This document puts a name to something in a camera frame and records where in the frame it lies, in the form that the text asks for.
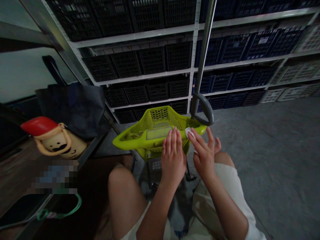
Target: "gray floor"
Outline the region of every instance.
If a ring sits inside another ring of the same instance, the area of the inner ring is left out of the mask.
[[[267,239],[320,238],[319,110],[320,98],[309,97],[214,111],[211,129],[233,159],[245,198]],[[111,145],[114,137],[111,132],[99,154],[123,153]],[[193,148],[188,163],[197,174],[192,156]],[[152,199],[141,159],[134,175],[145,196]],[[188,226],[196,185],[197,181],[183,180],[176,193],[169,211],[175,230]]]

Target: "white shorts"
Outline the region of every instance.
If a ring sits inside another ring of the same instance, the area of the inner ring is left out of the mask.
[[[223,186],[238,205],[243,214],[251,221],[253,224],[256,223],[254,215],[247,205],[241,182],[238,177],[237,170],[231,166],[215,163],[214,165],[217,176],[220,178]],[[134,239],[136,232],[150,206],[150,202],[145,209],[144,213],[135,224],[135,226],[122,238],[122,240]],[[200,180],[193,194],[193,204],[192,210],[195,217],[191,218],[189,223],[188,235],[200,234],[200,235],[212,235],[215,238],[223,238],[224,232],[220,224],[218,215],[214,208],[212,199],[210,197],[209,191],[204,185],[203,181]],[[170,226],[169,220],[167,219],[165,233],[163,236],[164,240],[176,240],[178,239],[174,234],[173,228]]]

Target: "shelf rack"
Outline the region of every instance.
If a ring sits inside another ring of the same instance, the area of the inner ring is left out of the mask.
[[[46,3],[45,0],[41,0],[41,1],[44,4],[45,8],[48,10],[52,19],[54,20],[54,22],[58,26],[59,30],[61,31],[61,34],[64,36],[65,40],[69,44],[70,48],[72,49],[72,51],[76,55],[77,59],[79,60],[82,67],[84,68],[84,70],[86,71],[86,73],[88,74],[89,78],[91,79],[91,81],[93,82],[93,84],[95,86],[138,81],[138,80],[155,78],[155,77],[165,77],[165,76],[176,75],[176,74],[181,74],[181,73],[189,73],[190,74],[189,95],[187,97],[167,99],[167,100],[162,100],[162,101],[157,101],[157,102],[148,102],[148,103],[143,103],[143,104],[129,105],[129,106],[123,106],[123,107],[117,107],[117,108],[111,108],[110,105],[108,104],[108,102],[106,102],[106,105],[108,106],[108,108],[110,109],[110,111],[112,112],[114,118],[117,120],[118,123],[119,123],[119,121],[118,121],[116,115],[114,114],[114,110],[121,109],[121,108],[130,108],[130,107],[136,107],[136,106],[141,106],[141,105],[157,104],[157,103],[163,103],[163,102],[171,102],[171,101],[188,99],[188,111],[189,111],[190,103],[191,103],[191,99],[192,99],[193,77],[194,77],[194,73],[198,71],[198,68],[194,67],[198,32],[199,32],[199,30],[204,29],[204,23],[199,24],[201,0],[197,0],[197,2],[196,2],[195,22],[192,25],[186,25],[186,26],[181,26],[181,27],[172,27],[172,28],[159,29],[159,30],[153,30],[153,31],[146,31],[146,32],[140,32],[140,33],[132,33],[132,34],[126,34],[126,35],[120,35],[120,36],[113,36],[113,37],[105,37],[105,38],[86,40],[86,41],[80,41],[80,42],[71,42],[70,41],[69,37],[67,36],[64,29],[60,25],[59,21],[55,17],[55,15],[52,12],[49,5]],[[242,24],[257,23],[257,22],[276,20],[276,19],[285,19],[285,18],[289,18],[289,17],[297,17],[297,16],[304,16],[304,15],[311,15],[312,14],[312,17],[311,17],[310,21],[308,22],[308,25],[311,25],[315,21],[315,19],[319,15],[319,13],[320,13],[320,7],[312,7],[312,8],[304,8],[304,9],[289,10],[289,11],[277,12],[277,13],[261,14],[261,15],[257,15],[257,16],[250,16],[250,17],[243,17],[243,18],[236,18],[236,19],[229,19],[229,20],[222,20],[222,21],[214,21],[212,24],[212,29],[242,25]],[[170,34],[176,34],[176,33],[184,33],[184,32],[193,32],[193,44],[192,44],[191,68],[183,69],[183,70],[162,72],[162,73],[156,73],[156,74],[141,75],[141,76],[136,76],[136,77],[128,77],[128,78],[120,78],[120,79],[96,82],[94,77],[89,72],[87,66],[84,64],[84,62],[82,60],[82,55],[79,51],[79,48],[83,48],[83,47],[92,47],[92,46],[101,45],[101,44],[119,43],[119,42],[123,42],[123,41],[137,40],[137,39],[157,37],[157,36],[170,35]],[[259,58],[259,59],[252,59],[252,60],[240,61],[240,62],[232,62],[232,63],[226,63],[226,64],[217,64],[217,65],[213,65],[213,66],[204,67],[204,71],[221,69],[221,68],[228,68],[228,67],[234,67],[234,66],[241,66],[241,65],[253,64],[253,63],[282,60],[281,63],[279,64],[275,74],[274,74],[274,76],[276,76],[276,74],[279,72],[280,68],[283,67],[283,65],[287,62],[287,60],[289,58],[306,56],[306,55],[317,54],[317,53],[320,53],[320,50],[319,51],[312,51],[312,52],[290,53],[290,54],[284,55],[284,56]],[[228,91],[223,91],[223,92],[214,92],[214,93],[204,94],[204,96],[211,96],[211,95],[218,95],[218,94],[224,94],[224,93],[252,90],[252,89],[258,89],[258,88],[268,89],[268,87],[270,87],[270,86],[273,86],[273,85],[235,89],[235,90],[228,90]]]

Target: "bag handle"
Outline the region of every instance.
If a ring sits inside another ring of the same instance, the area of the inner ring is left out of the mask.
[[[46,155],[46,156],[57,156],[61,153],[64,153],[65,151],[67,151],[69,148],[71,148],[71,144],[72,144],[72,141],[71,141],[71,138],[67,132],[67,130],[65,129],[65,126],[64,126],[64,123],[59,123],[58,124],[59,127],[62,128],[62,132],[63,132],[63,135],[67,141],[67,146],[64,148],[64,149],[61,149],[57,152],[49,152],[45,147],[44,145],[42,144],[42,142],[39,140],[39,139],[36,139],[34,138],[36,144],[37,144],[37,148],[38,150],[43,154],[43,155]]]

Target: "basket handle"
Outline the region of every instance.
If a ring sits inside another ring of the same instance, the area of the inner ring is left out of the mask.
[[[196,107],[196,109],[192,109],[191,110],[191,114],[193,115],[193,117],[198,120],[200,123],[206,125],[206,126],[210,126],[213,124],[213,112],[212,112],[212,107],[209,103],[209,101],[207,100],[207,98],[205,96],[203,96],[201,93],[193,93],[193,101],[196,101],[194,106]],[[204,115],[206,115],[207,120],[199,117],[196,115],[197,109],[198,109],[198,103],[197,100],[199,100],[200,105],[202,107],[202,110],[204,112]]]

